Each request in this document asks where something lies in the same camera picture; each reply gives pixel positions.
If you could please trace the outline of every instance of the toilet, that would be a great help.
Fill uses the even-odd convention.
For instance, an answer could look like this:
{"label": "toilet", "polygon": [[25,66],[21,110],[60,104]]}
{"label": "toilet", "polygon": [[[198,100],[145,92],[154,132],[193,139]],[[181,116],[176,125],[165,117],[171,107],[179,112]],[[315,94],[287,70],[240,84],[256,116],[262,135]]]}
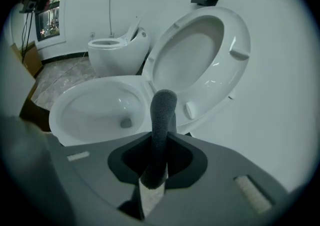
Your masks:
{"label": "toilet", "polygon": [[246,24],[233,11],[192,11],[157,41],[141,76],[93,79],[62,94],[51,108],[51,131],[65,146],[151,131],[152,97],[170,89],[177,94],[177,132],[186,134],[232,104],[250,42]]}
{"label": "toilet", "polygon": [[88,43],[91,66],[100,77],[135,75],[150,46],[145,30],[135,20],[128,32],[119,38],[104,38]]}

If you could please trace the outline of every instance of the floor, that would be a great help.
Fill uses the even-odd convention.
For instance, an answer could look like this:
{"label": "floor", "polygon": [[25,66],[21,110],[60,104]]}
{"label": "floor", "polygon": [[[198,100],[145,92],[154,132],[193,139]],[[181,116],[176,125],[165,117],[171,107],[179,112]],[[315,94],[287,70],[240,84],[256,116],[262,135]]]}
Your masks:
{"label": "floor", "polygon": [[54,101],[66,90],[95,78],[98,76],[91,67],[88,57],[48,63],[44,65],[43,70],[36,78],[37,88],[31,100],[36,105],[50,110]]}

